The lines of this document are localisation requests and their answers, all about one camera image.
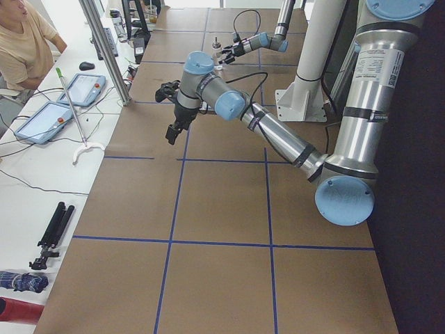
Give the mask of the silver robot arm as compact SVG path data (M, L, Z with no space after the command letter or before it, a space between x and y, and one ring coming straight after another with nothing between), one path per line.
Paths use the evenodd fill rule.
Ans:
M236 58L261 48L285 52L289 44L289 42L286 40L286 35L289 30L294 5L295 1L283 1L273 35L268 35L267 32L259 32L259 28L261 26L261 15L257 10L247 9L237 14L233 21L233 43L222 49L220 56L217 58L216 64L224 65L233 63ZM257 30L255 31L255 34L249 38L241 39L238 31L236 30L236 20L240 15L249 11L255 12L258 16Z
M357 55L346 105L332 154L320 153L287 126L323 115L315 101L327 56L346 4L316 1L307 28L294 82L277 92L276 113L253 101L214 71L214 59L202 52L188 55L179 81L163 83L157 102L170 100L175 121L166 138L174 143L188 129L203 104L225 120L239 119L263 137L283 159L300 168L317 185L315 202L329 222L352 226L372 213L378 176L374 157L405 52L418 40L431 1L360 1L350 51Z

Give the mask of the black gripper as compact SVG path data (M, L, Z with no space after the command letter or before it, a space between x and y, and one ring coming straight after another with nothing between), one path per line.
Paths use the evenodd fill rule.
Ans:
M200 106L195 108L188 108L182 106L178 101L174 104L175 121L168 125L168 129L165 138L170 145L174 145L175 141L180 133L188 131L192 121L196 118Z
M234 43L233 45L222 48L222 52L231 52L231 54L221 54L218 58L219 64L230 64L236 60L236 57L245 54L245 49L242 41Z

